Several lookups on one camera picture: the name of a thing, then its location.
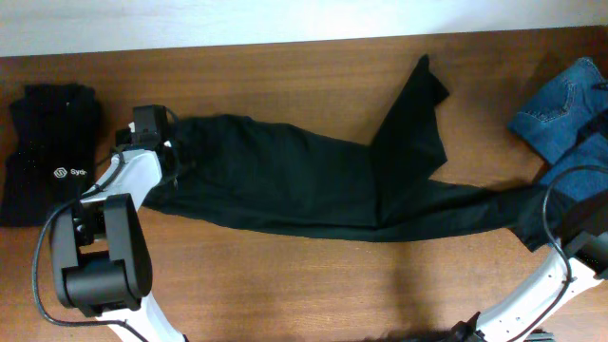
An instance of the blue jeans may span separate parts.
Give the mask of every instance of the blue jeans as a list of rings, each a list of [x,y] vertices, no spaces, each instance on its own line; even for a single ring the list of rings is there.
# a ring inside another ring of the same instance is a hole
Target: blue jeans
[[[592,88],[601,82],[593,61],[580,58],[544,85],[508,127],[555,164],[575,146],[579,129],[608,108],[608,92]]]
[[[608,167],[608,140],[593,132],[580,139],[581,133],[589,133],[589,125],[594,125],[598,114],[608,109],[608,91],[593,89],[602,82],[605,80],[593,61],[580,58],[544,85],[509,123],[511,131],[553,165],[541,179],[542,184],[573,166]],[[608,189],[608,176],[579,171],[556,188],[574,200],[585,200]]]

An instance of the wooden table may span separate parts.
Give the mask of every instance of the wooden table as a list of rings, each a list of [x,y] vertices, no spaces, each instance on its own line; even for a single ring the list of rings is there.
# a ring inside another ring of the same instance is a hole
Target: wooden table
[[[506,188],[542,160],[505,128],[539,87],[578,57],[608,72],[605,28],[441,34],[333,42],[195,47],[0,59],[0,159],[15,146],[8,104],[25,84],[93,86],[104,106],[98,156],[131,107],[182,117],[227,112],[368,143],[417,59],[451,92],[438,108],[449,162],[436,180]],[[4,183],[5,170],[0,174]],[[450,328],[528,276],[530,254],[506,230],[413,243],[280,237],[143,208],[155,297],[191,341],[336,341]],[[116,341],[108,328],[62,329],[36,312],[29,285],[38,228],[0,229],[0,338]],[[55,299],[48,249],[43,299]],[[608,286],[578,296],[543,326],[563,341],[608,340]]]

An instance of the black trousers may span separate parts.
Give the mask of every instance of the black trousers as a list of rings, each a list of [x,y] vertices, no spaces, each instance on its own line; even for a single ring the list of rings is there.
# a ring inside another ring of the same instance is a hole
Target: black trousers
[[[543,187],[493,192],[428,179],[447,161],[434,112],[447,96],[423,57],[370,146],[234,115],[184,120],[179,186],[153,189],[144,205],[308,238],[413,241],[510,227],[538,248]],[[553,225],[572,203],[552,198]]]

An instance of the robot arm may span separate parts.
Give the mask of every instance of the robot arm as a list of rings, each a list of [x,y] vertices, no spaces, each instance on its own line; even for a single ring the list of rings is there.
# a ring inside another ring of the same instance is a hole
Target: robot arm
[[[55,221],[50,236],[55,291],[65,307],[99,321],[128,322],[147,341],[187,341],[169,324],[151,293],[152,263],[137,217],[163,173],[178,174],[177,154],[168,143],[166,108],[136,107],[134,117],[131,143],[112,157],[98,184]],[[562,294],[564,260],[552,252],[503,302],[459,322],[444,341],[524,341],[568,300],[608,278],[605,222],[608,192],[578,204],[564,219],[558,233],[572,270],[567,292]],[[107,241],[107,250],[82,251],[100,239]],[[122,341],[141,340],[116,323],[109,327]]]
[[[608,191],[571,209],[557,233],[572,270],[551,251],[541,267],[501,303],[459,322],[446,342],[521,342],[566,302],[608,279]]]
[[[158,105],[134,109],[131,143],[112,156],[83,199],[56,219],[50,246],[55,291],[65,307],[99,321],[127,322],[150,342],[182,342],[187,339],[169,324],[151,293],[152,263],[137,217],[147,193],[162,180],[163,168],[178,165],[167,153],[165,110]],[[82,247],[100,240],[107,250],[83,252]],[[119,325],[109,327],[122,341],[141,341]]]

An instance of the clothing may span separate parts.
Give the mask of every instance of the clothing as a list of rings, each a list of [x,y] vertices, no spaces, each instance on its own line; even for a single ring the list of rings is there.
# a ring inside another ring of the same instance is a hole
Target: clothing
[[[605,82],[590,58],[580,58],[544,85],[508,125],[550,164],[575,146],[579,130],[608,108]]]
[[[574,166],[608,167],[608,91],[597,87],[603,82],[593,61],[580,58],[543,86],[509,124],[553,164],[540,184],[548,185]],[[608,189],[608,175],[579,171],[556,189],[573,200],[586,200]]]
[[[446,97],[425,56],[370,146],[234,115],[184,120],[176,146],[189,171],[143,205],[238,229],[376,242],[508,226],[538,248],[544,187],[493,192],[428,180],[447,160],[434,113]],[[571,202],[552,198],[552,224]]]
[[[95,181],[101,107],[82,85],[27,85],[9,107],[19,137],[6,162],[0,225],[41,225],[53,204],[79,196]]]
[[[581,165],[608,167],[608,140],[596,133],[568,152],[541,179],[548,185],[561,172]],[[608,175],[597,171],[578,171],[566,176],[555,188],[573,200],[581,201],[608,190]]]

